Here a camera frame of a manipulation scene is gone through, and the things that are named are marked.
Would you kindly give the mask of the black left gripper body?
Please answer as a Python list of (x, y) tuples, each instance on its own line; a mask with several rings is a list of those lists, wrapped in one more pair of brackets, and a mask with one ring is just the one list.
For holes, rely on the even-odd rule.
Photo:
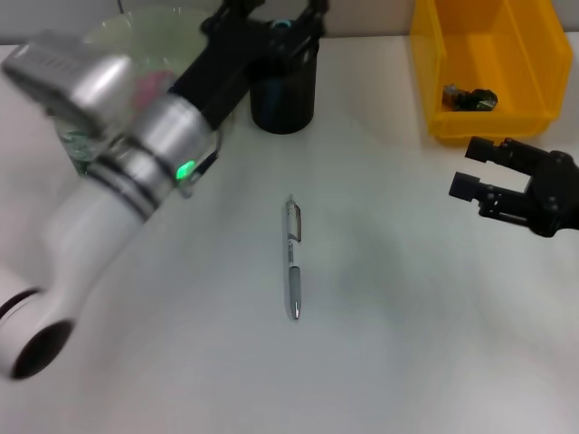
[(251, 95), (263, 130), (301, 130), (313, 119), (318, 39), (270, 22), (228, 19), (170, 92), (197, 108), (212, 130)]

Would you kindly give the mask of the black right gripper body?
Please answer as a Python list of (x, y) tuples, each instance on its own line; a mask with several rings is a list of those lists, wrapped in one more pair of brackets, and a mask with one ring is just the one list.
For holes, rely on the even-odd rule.
[(530, 178), (536, 210), (529, 228), (539, 236), (552, 238), (560, 230), (578, 230), (578, 166), (561, 151), (550, 152)]

